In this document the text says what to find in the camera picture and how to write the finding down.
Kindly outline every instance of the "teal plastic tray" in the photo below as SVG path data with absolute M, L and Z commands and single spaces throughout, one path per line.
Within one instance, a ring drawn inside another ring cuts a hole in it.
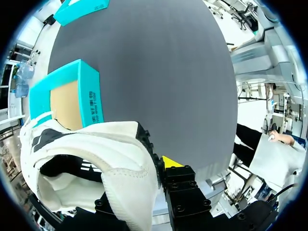
M 67 83 L 78 81 L 78 100 L 82 126 L 102 123 L 103 109 L 100 91 L 100 74 L 81 59 L 66 64 L 48 74 L 30 89 L 31 119 L 51 111 L 50 91 Z M 51 119 L 40 120 L 38 125 Z
M 109 4 L 109 0 L 79 0 L 69 5 L 70 1 L 66 0 L 63 2 L 62 6 L 53 16 L 62 26 L 89 13 L 105 9 Z

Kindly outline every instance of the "person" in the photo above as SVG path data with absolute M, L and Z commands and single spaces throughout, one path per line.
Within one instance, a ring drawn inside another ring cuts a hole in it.
M 233 153 L 276 192 L 291 175 L 301 172 L 306 151 L 292 136 L 273 130 L 269 135 L 274 137 L 269 140 L 268 135 L 241 124 L 237 124 L 236 135 L 248 147 L 234 143 Z

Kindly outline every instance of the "cable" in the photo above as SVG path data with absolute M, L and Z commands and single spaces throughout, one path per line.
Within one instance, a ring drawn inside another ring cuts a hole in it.
M 284 189 L 281 189 L 280 192 L 277 193 L 276 195 L 274 195 L 269 201 L 267 201 L 267 203 L 269 204 L 269 203 L 270 203 L 271 201 L 273 201 L 274 199 L 276 200 L 277 197 L 278 197 L 280 194 L 284 193 L 284 192 L 287 191 L 288 189 L 290 189 L 290 188 L 292 188 L 292 187 L 294 187 L 294 186 L 297 186 L 297 185 L 298 185 L 297 183 L 295 183 L 295 184 L 290 184 L 289 186 L 285 187 Z

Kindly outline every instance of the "black stripe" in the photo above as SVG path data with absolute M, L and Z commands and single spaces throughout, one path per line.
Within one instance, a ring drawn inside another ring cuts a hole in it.
M 54 142 L 56 139 L 61 138 L 63 136 L 70 135 L 72 133 L 61 133 L 51 128 L 43 130 L 40 136 L 35 137 L 32 142 L 32 147 L 34 147 L 33 151 L 36 152 L 46 144 Z

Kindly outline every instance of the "person's hand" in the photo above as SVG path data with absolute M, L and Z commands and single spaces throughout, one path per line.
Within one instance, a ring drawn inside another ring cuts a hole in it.
M 270 140 L 271 142 L 276 142 L 276 141 L 279 141 L 280 140 L 280 134 L 276 131 L 276 130 L 273 130 L 269 133 L 269 135 L 273 135 L 274 138 L 272 140 Z

